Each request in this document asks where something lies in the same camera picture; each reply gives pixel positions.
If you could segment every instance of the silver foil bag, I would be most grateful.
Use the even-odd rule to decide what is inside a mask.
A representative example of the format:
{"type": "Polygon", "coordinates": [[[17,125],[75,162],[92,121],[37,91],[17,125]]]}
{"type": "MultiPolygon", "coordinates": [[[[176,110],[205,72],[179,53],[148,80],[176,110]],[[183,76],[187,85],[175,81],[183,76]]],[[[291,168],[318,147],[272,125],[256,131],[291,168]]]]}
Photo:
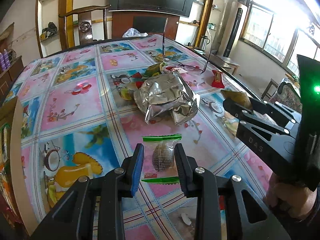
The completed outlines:
{"type": "Polygon", "coordinates": [[[200,96],[195,94],[177,72],[147,79],[134,92],[134,101],[145,114],[145,122],[171,111],[175,125],[191,120],[198,112],[200,96]]]}

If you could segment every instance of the red snack package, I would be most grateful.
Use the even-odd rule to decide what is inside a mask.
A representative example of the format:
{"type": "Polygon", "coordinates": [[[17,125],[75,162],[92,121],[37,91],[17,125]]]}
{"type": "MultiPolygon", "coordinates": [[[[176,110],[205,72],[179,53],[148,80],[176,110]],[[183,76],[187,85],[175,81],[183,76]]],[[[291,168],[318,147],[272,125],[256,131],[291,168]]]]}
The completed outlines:
{"type": "Polygon", "coordinates": [[[143,85],[143,81],[136,81],[137,88],[140,88],[143,85]]]}
{"type": "Polygon", "coordinates": [[[224,84],[222,82],[222,72],[217,70],[212,70],[214,75],[211,86],[215,88],[224,88],[224,84]]]}
{"type": "Polygon", "coordinates": [[[140,74],[140,72],[137,72],[137,73],[133,74],[131,77],[132,78],[142,78],[142,75],[140,74]]]}

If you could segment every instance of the cardboard box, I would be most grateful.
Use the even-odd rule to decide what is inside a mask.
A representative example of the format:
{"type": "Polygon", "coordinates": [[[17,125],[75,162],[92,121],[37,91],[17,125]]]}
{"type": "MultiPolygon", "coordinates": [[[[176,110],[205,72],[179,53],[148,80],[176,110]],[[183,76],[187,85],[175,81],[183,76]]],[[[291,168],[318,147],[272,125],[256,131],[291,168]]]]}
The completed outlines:
{"type": "Polygon", "coordinates": [[[29,200],[21,163],[22,115],[23,108],[18,97],[11,99],[0,108],[0,123],[5,119],[11,127],[9,151],[14,197],[22,222],[28,234],[31,235],[38,226],[38,221],[29,200]]]}

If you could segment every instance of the green led light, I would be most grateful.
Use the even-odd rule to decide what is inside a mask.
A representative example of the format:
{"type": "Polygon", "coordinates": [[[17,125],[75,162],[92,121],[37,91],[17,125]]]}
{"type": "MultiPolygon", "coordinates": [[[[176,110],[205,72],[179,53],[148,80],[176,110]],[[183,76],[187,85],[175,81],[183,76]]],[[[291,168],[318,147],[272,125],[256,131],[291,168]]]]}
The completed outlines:
{"type": "Polygon", "coordinates": [[[315,86],[313,89],[317,94],[320,93],[320,86],[315,86]]]}

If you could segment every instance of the sunlight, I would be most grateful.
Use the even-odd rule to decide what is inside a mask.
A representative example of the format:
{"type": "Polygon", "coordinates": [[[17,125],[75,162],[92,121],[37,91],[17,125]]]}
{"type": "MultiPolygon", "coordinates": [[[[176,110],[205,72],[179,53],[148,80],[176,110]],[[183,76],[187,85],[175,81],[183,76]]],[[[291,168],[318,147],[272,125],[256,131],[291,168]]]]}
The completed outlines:
{"type": "Polygon", "coordinates": [[[290,0],[253,0],[267,7],[277,14],[282,15],[282,21],[291,26],[297,26],[306,29],[310,20],[308,16],[301,11],[298,5],[290,0]]]}

